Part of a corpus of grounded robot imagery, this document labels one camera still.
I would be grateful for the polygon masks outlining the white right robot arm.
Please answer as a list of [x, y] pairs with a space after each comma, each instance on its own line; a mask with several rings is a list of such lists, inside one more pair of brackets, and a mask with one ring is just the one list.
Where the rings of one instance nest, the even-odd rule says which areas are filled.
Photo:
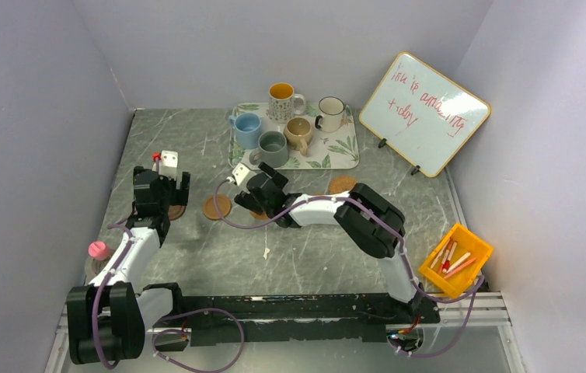
[[377, 260], [392, 301], [393, 317], [410, 322], [420, 313], [422, 286], [406, 251], [405, 217], [364, 183], [331, 195], [287, 193], [288, 179], [261, 162], [257, 171], [239, 163], [226, 179], [239, 188], [234, 201], [281, 228], [335, 225], [366, 255]]

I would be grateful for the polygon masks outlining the beige ceramic mug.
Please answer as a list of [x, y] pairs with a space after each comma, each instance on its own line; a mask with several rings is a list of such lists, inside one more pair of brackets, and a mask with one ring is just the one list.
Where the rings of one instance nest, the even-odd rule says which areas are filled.
[[291, 150], [298, 151], [302, 156], [309, 154], [313, 135], [313, 126], [302, 117], [290, 119], [284, 128], [284, 136], [287, 139], [288, 147]]

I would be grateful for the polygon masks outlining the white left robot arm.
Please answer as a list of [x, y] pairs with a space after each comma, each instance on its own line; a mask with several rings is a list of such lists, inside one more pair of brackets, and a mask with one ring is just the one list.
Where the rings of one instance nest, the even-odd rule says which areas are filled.
[[123, 232], [117, 251], [88, 284], [73, 287], [65, 302], [74, 364], [101, 363], [113, 369], [119, 361], [141, 355], [147, 330], [159, 320], [165, 326], [184, 320], [179, 286], [149, 285], [138, 296], [133, 283], [166, 239], [170, 207], [185, 207], [189, 192], [188, 172], [169, 177], [134, 167], [131, 213], [113, 224]]

